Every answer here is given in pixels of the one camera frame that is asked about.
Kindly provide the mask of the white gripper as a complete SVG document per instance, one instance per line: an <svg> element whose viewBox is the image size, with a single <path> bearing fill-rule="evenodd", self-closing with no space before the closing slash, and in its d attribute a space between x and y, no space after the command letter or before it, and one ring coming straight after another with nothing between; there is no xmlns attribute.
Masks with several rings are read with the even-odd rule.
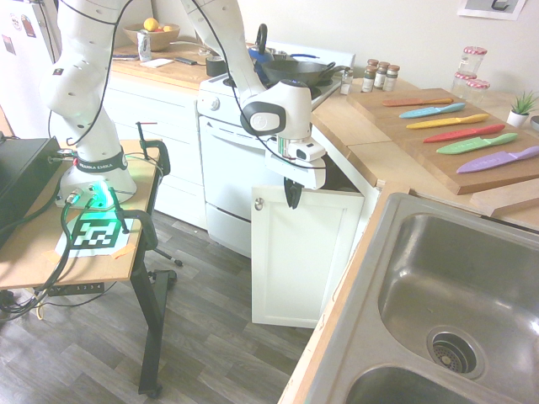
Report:
<svg viewBox="0 0 539 404"><path fill-rule="evenodd" d="M284 177L286 202L292 209L299 205L303 186L307 189L320 189L326 181L326 164L322 158L313 162L299 161L292 164L267 151L264 164L269 170Z"/></svg>

